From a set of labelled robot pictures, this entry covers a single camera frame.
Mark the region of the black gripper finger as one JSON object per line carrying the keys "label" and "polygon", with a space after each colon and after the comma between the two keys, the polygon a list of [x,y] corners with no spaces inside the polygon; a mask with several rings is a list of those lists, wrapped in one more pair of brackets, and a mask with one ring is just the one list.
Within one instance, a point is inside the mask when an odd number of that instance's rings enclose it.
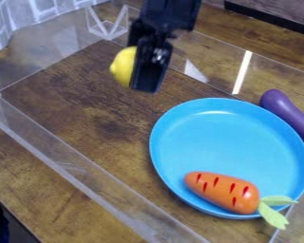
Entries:
{"label": "black gripper finger", "polygon": [[149,93],[160,90],[170,60],[172,44],[161,47],[150,39],[140,39],[130,79],[130,88]]}

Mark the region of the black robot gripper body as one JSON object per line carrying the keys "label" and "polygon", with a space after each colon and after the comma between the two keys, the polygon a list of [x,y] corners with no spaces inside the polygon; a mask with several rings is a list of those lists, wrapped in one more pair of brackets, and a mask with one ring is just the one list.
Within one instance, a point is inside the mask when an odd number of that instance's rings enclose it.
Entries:
{"label": "black robot gripper body", "polygon": [[146,38],[157,47],[177,29],[193,30],[201,0],[144,0],[129,30],[128,46]]}

